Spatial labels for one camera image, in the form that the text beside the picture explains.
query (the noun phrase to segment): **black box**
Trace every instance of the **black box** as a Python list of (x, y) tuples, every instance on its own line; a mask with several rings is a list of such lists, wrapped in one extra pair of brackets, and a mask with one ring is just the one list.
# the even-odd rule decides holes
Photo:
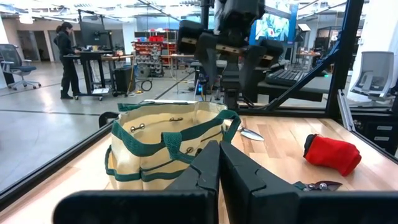
[(114, 70), (116, 91), (122, 93), (129, 93), (136, 89), (136, 81), (132, 67), (117, 68)]

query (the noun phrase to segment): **red glove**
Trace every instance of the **red glove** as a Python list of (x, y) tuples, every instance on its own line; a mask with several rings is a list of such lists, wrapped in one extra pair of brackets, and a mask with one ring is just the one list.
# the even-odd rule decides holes
[(353, 144), (317, 134), (308, 135), (304, 148), (304, 158), (309, 163), (334, 168), (344, 177), (350, 174), (362, 159)]

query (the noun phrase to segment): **concrete floor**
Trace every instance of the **concrete floor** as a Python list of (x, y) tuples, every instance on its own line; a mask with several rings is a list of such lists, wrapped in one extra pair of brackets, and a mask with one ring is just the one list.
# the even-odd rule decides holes
[[(188, 87), (193, 86), (193, 75), (187, 76), (182, 71), (178, 77), (186, 79), (178, 85), (179, 94), (177, 86), (172, 87), (175, 80), (166, 71), (164, 78), (154, 78), (151, 91), (141, 95), (126, 98), (109, 95), (103, 101), (97, 97), (60, 100), (62, 65), (38, 63), (35, 66), (37, 70), (26, 79), (41, 82), (42, 88), (0, 90), (0, 191), (97, 131), (98, 116), (105, 111), (117, 111), (117, 103), (139, 103), (159, 95), (166, 100), (193, 100), (193, 92), (188, 91)], [(80, 90), (85, 92), (81, 66), (77, 65), (76, 69)], [(327, 95), (319, 103), (289, 99), (283, 106), (324, 108), (326, 99)], [(259, 102), (267, 100), (268, 96), (259, 97)]]

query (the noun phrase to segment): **garden tool bag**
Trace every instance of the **garden tool bag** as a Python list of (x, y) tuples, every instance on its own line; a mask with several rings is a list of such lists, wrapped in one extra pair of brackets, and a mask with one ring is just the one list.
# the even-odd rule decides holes
[[(114, 189), (163, 190), (209, 141), (231, 142), (240, 118), (218, 103), (119, 104), (105, 167)], [(223, 123), (232, 120), (231, 126)]]

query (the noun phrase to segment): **gray chair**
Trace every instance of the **gray chair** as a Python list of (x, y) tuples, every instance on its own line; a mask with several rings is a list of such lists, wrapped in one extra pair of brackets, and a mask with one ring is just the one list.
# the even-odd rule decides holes
[(350, 106), (377, 106), (377, 101), (391, 100), (388, 92), (393, 69), (393, 52), (362, 52), (361, 71), (351, 92), (367, 96), (371, 101)]
[(3, 59), (1, 62), (3, 72), (18, 75), (22, 78), (22, 80), (18, 82), (9, 84), (8, 88), (17, 90), (17, 86), (19, 85), (23, 85), (24, 87), (32, 85), (33, 89), (36, 89), (36, 85), (39, 87), (42, 86), (39, 82), (25, 80), (24, 76), (27, 76), (32, 71), (36, 70), (36, 67), (30, 65), (31, 60), (21, 60), (15, 45), (0, 44), (0, 54)]

